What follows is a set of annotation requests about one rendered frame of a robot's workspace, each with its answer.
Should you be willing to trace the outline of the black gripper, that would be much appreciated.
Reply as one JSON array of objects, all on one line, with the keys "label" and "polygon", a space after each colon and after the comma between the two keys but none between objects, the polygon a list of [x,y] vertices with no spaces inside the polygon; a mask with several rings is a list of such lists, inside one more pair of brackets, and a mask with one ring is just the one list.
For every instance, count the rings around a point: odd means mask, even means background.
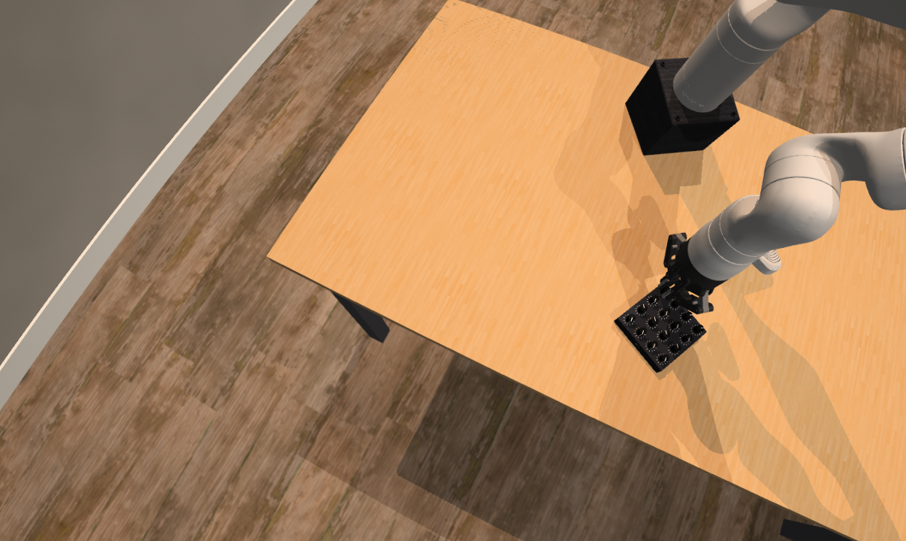
[{"label": "black gripper", "polygon": [[[678,305],[696,314],[713,312],[714,306],[708,303],[708,296],[713,294],[715,287],[727,280],[709,280],[705,275],[698,273],[689,258],[690,239],[686,239],[687,234],[684,232],[667,237],[665,261],[663,261],[663,266],[667,267],[667,273],[660,278],[658,287],[659,289],[667,286],[671,288],[662,292],[660,297],[667,300],[676,299]],[[675,259],[672,259],[674,255]],[[681,268],[686,275],[682,273]],[[690,295],[689,292],[693,292],[698,297]]]}]

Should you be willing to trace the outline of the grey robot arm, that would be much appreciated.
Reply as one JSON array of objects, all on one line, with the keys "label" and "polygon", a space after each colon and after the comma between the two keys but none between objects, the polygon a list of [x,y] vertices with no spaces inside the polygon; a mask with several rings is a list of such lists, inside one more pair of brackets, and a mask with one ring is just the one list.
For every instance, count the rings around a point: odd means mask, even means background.
[{"label": "grey robot arm", "polygon": [[[906,0],[735,0],[674,76],[674,95],[693,112],[711,112],[831,9],[906,30]],[[699,229],[691,264],[709,280],[730,280],[751,264],[776,273],[776,249],[814,242],[833,227],[841,183],[851,180],[865,182],[877,207],[906,210],[906,128],[808,134],[779,145],[763,169],[761,198],[739,198]]]}]

